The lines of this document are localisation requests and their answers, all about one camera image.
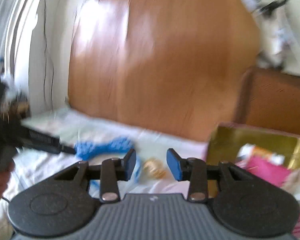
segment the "pink fabric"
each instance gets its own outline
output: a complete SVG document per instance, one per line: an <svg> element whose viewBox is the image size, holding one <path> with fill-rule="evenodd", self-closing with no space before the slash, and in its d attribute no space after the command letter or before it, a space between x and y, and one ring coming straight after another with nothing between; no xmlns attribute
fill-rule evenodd
<svg viewBox="0 0 300 240"><path fill-rule="evenodd" d="M246 170L277 187L281 187L286 177L291 173L284 166L273 165L258 156L250 158Z"/></svg>

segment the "gray ribbed plate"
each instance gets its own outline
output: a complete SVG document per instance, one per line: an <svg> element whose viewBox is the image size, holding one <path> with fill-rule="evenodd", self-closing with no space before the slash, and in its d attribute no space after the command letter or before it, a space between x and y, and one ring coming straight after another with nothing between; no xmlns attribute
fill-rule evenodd
<svg viewBox="0 0 300 240"><path fill-rule="evenodd" d="M16 236L14 240L34 239ZM202 204L191 204L182 194L127 194L116 204L101 206L84 228L58 240L244 240L220 225ZM286 234L271 240L293 240Z"/></svg>

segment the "gold box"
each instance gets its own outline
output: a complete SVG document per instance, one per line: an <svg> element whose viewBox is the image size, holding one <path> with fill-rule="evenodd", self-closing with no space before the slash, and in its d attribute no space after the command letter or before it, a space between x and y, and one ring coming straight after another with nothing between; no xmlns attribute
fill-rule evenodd
<svg viewBox="0 0 300 240"><path fill-rule="evenodd" d="M284 155L285 167L300 168L299 135L233 123L222 123L211 134L207 164L217 165L219 161L234 163L240 148L245 144L255 144ZM209 181L209 195L213 197L216 194L216 184Z"/></svg>

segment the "black handheld device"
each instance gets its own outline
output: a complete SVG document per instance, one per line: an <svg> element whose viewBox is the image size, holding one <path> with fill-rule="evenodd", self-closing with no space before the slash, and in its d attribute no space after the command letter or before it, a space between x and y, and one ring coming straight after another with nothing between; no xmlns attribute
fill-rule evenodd
<svg viewBox="0 0 300 240"><path fill-rule="evenodd" d="M0 80L0 104L6 85ZM5 121L0 117L0 172L6 171L16 148L32 148L52 154L75 154L72 147L60 143L60 139L21 125L19 120Z"/></svg>

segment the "metal screw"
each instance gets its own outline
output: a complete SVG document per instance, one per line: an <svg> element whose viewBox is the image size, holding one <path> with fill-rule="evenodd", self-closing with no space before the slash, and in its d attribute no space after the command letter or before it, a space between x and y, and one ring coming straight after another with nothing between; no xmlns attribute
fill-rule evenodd
<svg viewBox="0 0 300 240"><path fill-rule="evenodd" d="M190 195L190 199L192 201L202 201L202 200L205 200L206 198L206 195L202 192L196 192L196 193L192 193Z"/></svg>
<svg viewBox="0 0 300 240"><path fill-rule="evenodd" d="M118 195L114 192L107 192L102 195L103 201L115 201L118 198Z"/></svg>

